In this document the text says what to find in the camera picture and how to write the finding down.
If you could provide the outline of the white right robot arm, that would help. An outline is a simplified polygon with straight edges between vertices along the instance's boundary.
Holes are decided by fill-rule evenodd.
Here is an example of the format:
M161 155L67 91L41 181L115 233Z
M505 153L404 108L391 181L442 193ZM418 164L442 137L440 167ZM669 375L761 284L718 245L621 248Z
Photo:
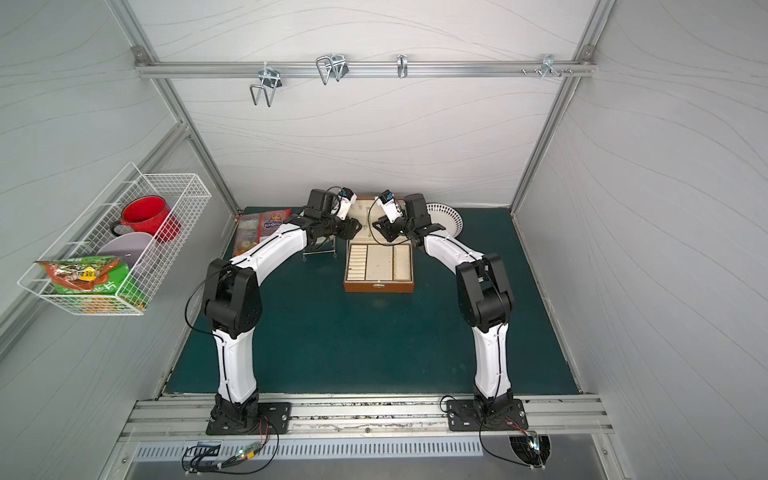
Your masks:
M419 193L399 202L386 190L375 204L383 216L370 224L372 229L388 241L406 237L455 274L459 310L473 334L476 415L486 420L506 412L514 400L506 346L515 301L503 260L471 249L433 222Z

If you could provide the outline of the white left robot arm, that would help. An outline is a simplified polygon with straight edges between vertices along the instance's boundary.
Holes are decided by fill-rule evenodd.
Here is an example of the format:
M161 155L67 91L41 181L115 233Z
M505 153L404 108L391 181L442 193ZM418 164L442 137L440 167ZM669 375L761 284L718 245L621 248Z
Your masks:
M283 262L320 238L353 238L362 228L348 217L357 199L349 188L314 189L307 204L246 252L209 264L202 311L216 343L219 385L208 433L254 430L260 420L252 340L263 304L260 286Z

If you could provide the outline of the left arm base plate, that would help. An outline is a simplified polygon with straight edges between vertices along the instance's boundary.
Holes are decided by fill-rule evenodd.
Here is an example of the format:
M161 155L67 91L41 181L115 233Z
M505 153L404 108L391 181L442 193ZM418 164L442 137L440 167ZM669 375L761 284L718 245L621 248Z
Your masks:
M232 407L215 405L206 427L208 436L286 434L291 416L289 402L266 402Z

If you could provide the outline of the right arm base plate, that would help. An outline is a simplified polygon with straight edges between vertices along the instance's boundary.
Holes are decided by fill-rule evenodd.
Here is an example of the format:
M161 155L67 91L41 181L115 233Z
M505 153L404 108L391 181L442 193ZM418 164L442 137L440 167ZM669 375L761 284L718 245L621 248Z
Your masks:
M517 398L501 396L487 403L446 396L440 400L440 410L446 415L452 432L523 432L529 429L523 402Z

